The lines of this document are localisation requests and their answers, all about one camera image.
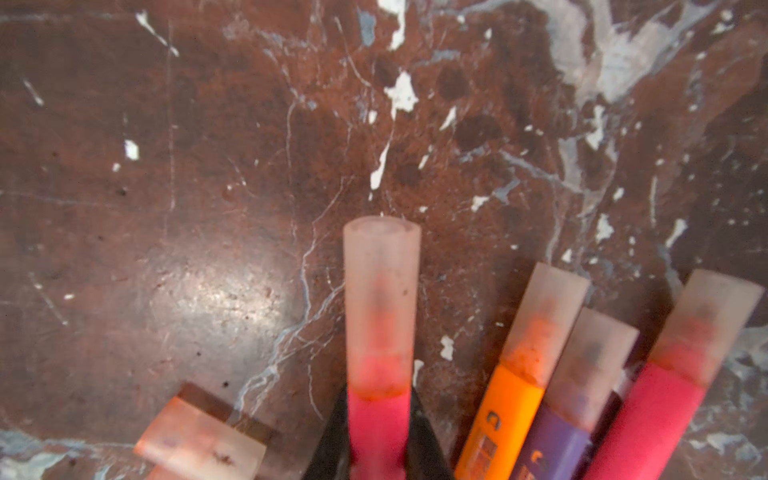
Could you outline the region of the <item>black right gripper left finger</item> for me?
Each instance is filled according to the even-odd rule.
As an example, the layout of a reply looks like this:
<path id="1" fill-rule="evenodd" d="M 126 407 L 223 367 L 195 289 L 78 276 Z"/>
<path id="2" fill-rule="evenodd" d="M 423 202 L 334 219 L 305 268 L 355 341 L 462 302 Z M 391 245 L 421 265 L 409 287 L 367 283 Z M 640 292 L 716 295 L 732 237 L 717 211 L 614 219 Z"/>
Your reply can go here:
<path id="1" fill-rule="evenodd" d="M 349 480 L 348 390 L 343 387 L 302 480 Z"/>

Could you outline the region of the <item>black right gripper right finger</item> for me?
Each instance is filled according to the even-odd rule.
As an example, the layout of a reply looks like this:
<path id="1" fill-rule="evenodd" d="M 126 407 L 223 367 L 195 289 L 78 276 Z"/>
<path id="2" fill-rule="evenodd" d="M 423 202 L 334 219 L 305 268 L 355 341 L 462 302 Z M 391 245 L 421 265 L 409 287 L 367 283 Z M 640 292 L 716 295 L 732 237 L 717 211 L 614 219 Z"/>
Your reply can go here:
<path id="1" fill-rule="evenodd" d="M 453 480 L 453 471 L 415 389 L 409 419 L 409 480 Z"/>

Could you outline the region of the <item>orange marker pen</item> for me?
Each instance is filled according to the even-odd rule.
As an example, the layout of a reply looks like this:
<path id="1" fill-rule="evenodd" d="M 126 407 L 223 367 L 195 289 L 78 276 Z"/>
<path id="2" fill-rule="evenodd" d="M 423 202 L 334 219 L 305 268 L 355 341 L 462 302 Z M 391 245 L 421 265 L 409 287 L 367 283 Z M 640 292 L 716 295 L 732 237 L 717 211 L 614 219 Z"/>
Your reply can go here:
<path id="1" fill-rule="evenodd" d="M 508 479 L 562 355 L 590 281 L 537 263 L 468 438 L 457 479 Z"/>

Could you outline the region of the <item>purple marker pen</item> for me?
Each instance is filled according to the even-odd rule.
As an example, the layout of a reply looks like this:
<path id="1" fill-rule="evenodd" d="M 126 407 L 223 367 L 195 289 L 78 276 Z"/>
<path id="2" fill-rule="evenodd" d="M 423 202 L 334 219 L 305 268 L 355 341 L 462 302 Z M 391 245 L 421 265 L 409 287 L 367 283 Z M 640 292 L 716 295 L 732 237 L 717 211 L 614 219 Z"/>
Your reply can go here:
<path id="1" fill-rule="evenodd" d="M 584 308 L 575 322 L 510 477 L 571 479 L 639 330 Z"/>

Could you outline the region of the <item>magenta marker pen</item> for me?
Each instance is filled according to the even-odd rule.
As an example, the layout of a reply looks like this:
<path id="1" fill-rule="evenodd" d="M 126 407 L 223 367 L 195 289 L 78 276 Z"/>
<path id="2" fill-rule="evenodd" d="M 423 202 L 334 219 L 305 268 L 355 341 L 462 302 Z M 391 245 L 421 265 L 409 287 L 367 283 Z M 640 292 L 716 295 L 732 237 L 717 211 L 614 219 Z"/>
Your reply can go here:
<path id="1" fill-rule="evenodd" d="M 343 229 L 353 479 L 405 478 L 421 229 L 366 216 Z"/>

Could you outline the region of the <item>pink highlighter pen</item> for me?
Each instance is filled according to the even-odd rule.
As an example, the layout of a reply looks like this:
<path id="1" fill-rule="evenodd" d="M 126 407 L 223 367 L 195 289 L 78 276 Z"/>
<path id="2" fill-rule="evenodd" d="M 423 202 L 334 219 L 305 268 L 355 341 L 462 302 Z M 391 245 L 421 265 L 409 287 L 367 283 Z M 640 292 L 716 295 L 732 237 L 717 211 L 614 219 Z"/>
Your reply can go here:
<path id="1" fill-rule="evenodd" d="M 710 270 L 691 274 L 586 478 L 661 476 L 764 292 Z"/>

